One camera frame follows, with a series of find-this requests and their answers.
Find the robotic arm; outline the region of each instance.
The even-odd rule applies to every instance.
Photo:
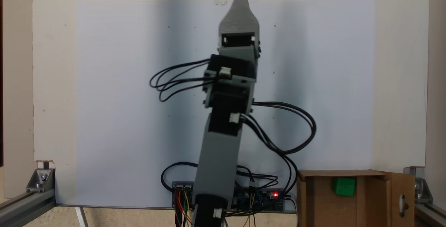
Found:
[[[212,55],[205,77],[207,119],[194,183],[194,227],[220,227],[231,207],[239,156],[242,122],[251,111],[257,62],[259,22],[248,0],[234,0],[218,32],[219,55]]]

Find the white wall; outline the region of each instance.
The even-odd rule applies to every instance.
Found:
[[[33,0],[35,160],[54,160],[75,203],[78,0]],[[375,0],[373,168],[425,164],[429,0]]]

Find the white board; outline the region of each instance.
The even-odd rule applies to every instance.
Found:
[[[218,24],[230,5],[78,4],[78,205],[170,206],[160,174],[174,162],[198,162],[210,111],[200,89],[161,103],[148,81],[165,67],[216,54]],[[371,168],[374,1],[259,0],[250,6],[262,46],[255,100],[292,103],[317,122],[313,142],[291,155],[298,168]],[[256,107],[253,116],[283,149],[309,135],[305,122],[286,111]],[[280,176],[282,186],[288,176],[283,161],[247,127],[239,164]],[[177,168],[167,180],[193,181],[194,175],[194,168]]]

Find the circuit board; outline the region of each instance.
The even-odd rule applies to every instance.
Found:
[[[177,192],[186,193],[189,203],[192,203],[192,194],[194,190],[194,183],[191,181],[174,181],[172,188]],[[248,187],[242,187],[243,192],[234,187],[234,197],[231,202],[231,211],[247,210],[251,208],[259,208],[261,206],[271,203],[276,197],[280,196],[282,189],[280,188],[265,188],[253,193],[247,193]],[[172,208],[175,208],[175,193],[172,193]],[[271,204],[263,212],[283,213],[283,199],[280,199],[274,204]]]

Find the green block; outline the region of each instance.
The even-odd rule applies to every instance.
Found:
[[[355,195],[356,178],[333,178],[331,189],[336,195],[353,197]]]

